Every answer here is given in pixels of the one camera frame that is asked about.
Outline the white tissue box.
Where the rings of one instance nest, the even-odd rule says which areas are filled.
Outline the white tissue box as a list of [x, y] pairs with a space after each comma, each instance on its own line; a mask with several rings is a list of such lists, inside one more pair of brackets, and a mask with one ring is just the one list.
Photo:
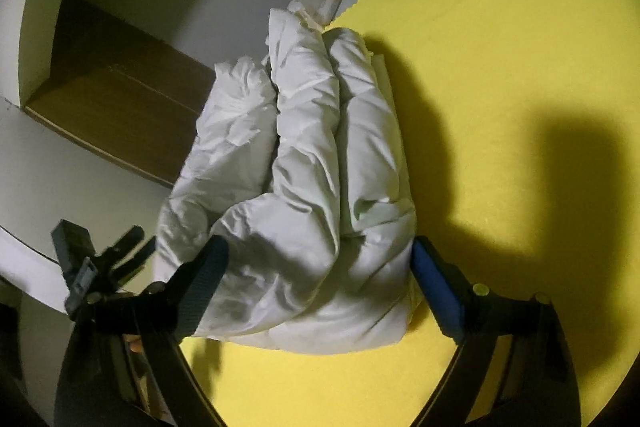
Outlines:
[[321, 30], [332, 22], [342, 0], [292, 0], [286, 8], [309, 27]]

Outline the yellow cloth mat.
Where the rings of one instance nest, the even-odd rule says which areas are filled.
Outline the yellow cloth mat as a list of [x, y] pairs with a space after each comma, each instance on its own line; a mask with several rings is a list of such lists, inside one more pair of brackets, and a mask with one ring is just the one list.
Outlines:
[[639, 0], [359, 0], [418, 230], [473, 282], [548, 295], [582, 421], [639, 352]]

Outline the white puffy jacket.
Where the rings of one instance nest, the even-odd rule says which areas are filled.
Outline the white puffy jacket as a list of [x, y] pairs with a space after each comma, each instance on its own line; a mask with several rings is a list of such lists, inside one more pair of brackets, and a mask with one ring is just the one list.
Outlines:
[[219, 236], [229, 263], [194, 336], [306, 355], [398, 343], [416, 207], [383, 60], [285, 10], [268, 46], [264, 64], [215, 68], [160, 208], [156, 273]]

